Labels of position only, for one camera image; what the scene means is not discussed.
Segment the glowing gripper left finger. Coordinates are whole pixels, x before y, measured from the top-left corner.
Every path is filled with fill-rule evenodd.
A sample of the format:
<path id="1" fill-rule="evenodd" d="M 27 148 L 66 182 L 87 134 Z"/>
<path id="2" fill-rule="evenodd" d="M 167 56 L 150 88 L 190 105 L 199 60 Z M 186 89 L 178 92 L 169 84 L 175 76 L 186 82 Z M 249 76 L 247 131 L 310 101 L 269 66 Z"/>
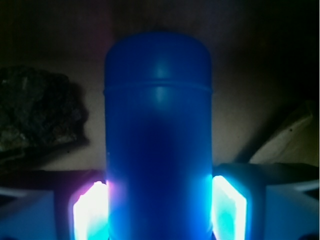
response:
<path id="1" fill-rule="evenodd" d="M 99 170 L 5 173 L 0 177 L 0 238 L 106 240 L 107 193 Z"/>

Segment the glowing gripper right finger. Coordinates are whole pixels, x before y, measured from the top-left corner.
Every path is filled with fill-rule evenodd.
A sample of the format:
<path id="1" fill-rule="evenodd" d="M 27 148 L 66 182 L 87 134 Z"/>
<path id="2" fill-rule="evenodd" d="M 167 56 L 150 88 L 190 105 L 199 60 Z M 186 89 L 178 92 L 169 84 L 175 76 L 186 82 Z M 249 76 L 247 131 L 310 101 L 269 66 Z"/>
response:
<path id="1" fill-rule="evenodd" d="M 215 240 L 317 240 L 319 168 L 305 163 L 224 163 L 213 171 Z"/>

